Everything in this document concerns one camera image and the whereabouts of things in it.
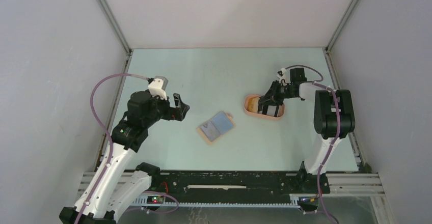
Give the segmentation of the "white credit card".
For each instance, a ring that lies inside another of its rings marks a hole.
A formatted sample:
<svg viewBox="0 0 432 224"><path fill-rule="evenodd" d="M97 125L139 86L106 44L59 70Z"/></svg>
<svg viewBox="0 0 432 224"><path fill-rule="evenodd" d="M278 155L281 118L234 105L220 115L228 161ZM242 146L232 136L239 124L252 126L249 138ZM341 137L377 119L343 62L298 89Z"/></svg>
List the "white credit card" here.
<svg viewBox="0 0 432 224"><path fill-rule="evenodd" d="M271 117L279 117L280 106L279 105L264 105L262 108L262 114Z"/></svg>

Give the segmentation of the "gold credit card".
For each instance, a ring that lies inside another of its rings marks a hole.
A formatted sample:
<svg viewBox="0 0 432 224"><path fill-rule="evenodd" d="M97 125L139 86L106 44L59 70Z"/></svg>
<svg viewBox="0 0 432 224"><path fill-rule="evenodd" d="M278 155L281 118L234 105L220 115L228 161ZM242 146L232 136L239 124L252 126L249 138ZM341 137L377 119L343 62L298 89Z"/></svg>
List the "gold credit card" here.
<svg viewBox="0 0 432 224"><path fill-rule="evenodd" d="M258 114L259 113L259 99L260 97L251 97L247 101L246 109L248 112Z"/></svg>

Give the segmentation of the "grey silver credit card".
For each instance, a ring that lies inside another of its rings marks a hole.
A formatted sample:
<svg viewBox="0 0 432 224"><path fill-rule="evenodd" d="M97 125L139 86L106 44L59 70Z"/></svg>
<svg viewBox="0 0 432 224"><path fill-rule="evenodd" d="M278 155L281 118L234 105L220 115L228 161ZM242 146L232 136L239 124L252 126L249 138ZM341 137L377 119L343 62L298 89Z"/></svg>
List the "grey silver credit card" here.
<svg viewBox="0 0 432 224"><path fill-rule="evenodd" d="M199 129L209 142L213 142L221 136L221 133L211 121L203 123Z"/></svg>

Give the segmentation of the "beige leather card holder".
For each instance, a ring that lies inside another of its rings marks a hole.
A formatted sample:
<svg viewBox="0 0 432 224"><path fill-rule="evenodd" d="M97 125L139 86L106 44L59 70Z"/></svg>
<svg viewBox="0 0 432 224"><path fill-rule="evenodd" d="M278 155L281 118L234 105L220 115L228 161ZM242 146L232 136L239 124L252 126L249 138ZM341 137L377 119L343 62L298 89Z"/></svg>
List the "beige leather card holder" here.
<svg viewBox="0 0 432 224"><path fill-rule="evenodd" d="M204 134L201 132L201 130L199 129L200 125L202 125L205 122L211 121L215 127L218 129L218 131L221 133L221 136L216 139L213 142L209 142ZM225 112L225 111L220 111L217 114L215 114L212 118L210 118L209 120L203 122L202 124L200 124L197 128L196 131L197 133L200 135L200 137L205 141L205 143L207 145L213 145L215 142L217 142L220 138L222 138L224 135L226 135L228 132L230 132L231 130L233 130L236 127L236 124L233 121L233 117L231 114Z"/></svg>

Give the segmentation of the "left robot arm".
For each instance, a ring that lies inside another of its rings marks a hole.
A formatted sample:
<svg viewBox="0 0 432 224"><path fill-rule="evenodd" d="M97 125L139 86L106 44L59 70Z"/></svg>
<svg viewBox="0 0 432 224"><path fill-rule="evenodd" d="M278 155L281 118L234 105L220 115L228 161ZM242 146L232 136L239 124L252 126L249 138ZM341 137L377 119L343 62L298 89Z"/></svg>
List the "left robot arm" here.
<svg viewBox="0 0 432 224"><path fill-rule="evenodd" d="M160 169L142 162L120 188L116 188L126 166L136 156L149 128L159 120L182 121L190 109L179 94L168 98L152 95L149 90L135 92L127 103L127 111L113 129L111 143L100 168L73 207L64 207L59 215L62 223L117 223L138 195L160 188Z"/></svg>

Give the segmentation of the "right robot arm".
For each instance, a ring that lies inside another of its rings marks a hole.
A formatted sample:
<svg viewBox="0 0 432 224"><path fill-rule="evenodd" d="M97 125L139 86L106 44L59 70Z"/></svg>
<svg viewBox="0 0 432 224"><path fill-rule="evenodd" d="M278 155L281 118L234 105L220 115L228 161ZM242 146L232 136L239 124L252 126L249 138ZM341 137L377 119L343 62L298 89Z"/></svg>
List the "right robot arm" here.
<svg viewBox="0 0 432 224"><path fill-rule="evenodd" d="M296 179L297 188L310 192L317 185L316 177L321 177L327 169L327 162L334 149L354 131L356 119L350 90L335 90L321 84L319 79L308 80L305 65L292 65L277 72L269 90L257 99L257 112L274 117L284 101L299 98L314 103L313 126L317 134L310 155L303 161L305 172Z"/></svg>

